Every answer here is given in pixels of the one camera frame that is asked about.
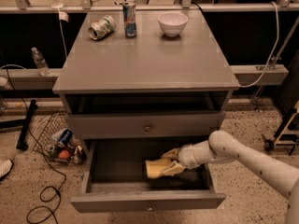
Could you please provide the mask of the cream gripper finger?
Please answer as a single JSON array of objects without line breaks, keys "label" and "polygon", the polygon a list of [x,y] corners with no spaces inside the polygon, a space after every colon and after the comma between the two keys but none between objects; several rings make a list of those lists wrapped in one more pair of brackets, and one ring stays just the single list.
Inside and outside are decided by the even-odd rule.
[{"label": "cream gripper finger", "polygon": [[160,174],[162,176],[174,176],[183,171],[184,167],[178,161],[172,161],[161,170]]},{"label": "cream gripper finger", "polygon": [[178,154],[180,152],[179,148],[173,148],[167,152],[165,152],[162,157],[164,159],[170,159],[170,160],[177,160],[178,159]]}]

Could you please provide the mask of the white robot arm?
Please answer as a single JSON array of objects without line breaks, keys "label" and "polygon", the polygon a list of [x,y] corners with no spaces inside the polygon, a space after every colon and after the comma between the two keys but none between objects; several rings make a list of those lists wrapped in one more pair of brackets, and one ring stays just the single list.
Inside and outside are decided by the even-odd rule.
[{"label": "white robot arm", "polygon": [[285,224],[299,224],[299,169],[247,147],[225,131],[207,141],[184,145],[163,154],[170,159],[160,175],[175,175],[206,163],[239,161],[288,201]]}]

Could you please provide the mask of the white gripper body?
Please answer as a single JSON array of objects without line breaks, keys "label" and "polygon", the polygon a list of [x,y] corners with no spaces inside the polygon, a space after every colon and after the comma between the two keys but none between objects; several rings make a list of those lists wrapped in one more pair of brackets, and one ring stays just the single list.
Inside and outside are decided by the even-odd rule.
[{"label": "white gripper body", "polygon": [[185,145],[179,149],[178,161],[187,169],[194,169],[198,166],[193,153],[193,145]]}]

